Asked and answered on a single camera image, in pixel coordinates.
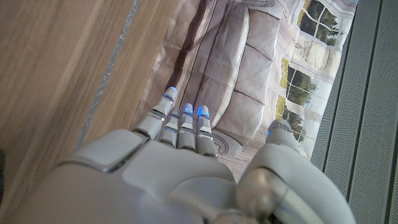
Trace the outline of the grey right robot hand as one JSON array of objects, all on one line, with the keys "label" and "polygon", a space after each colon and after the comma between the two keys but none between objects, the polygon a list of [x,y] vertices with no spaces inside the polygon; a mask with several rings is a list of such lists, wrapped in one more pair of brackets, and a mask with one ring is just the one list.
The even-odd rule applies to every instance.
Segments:
[{"label": "grey right robot hand", "polygon": [[236,180],[216,157],[206,106],[170,87],[132,131],[73,151],[8,223],[354,223],[336,185],[300,153],[283,119]]}]

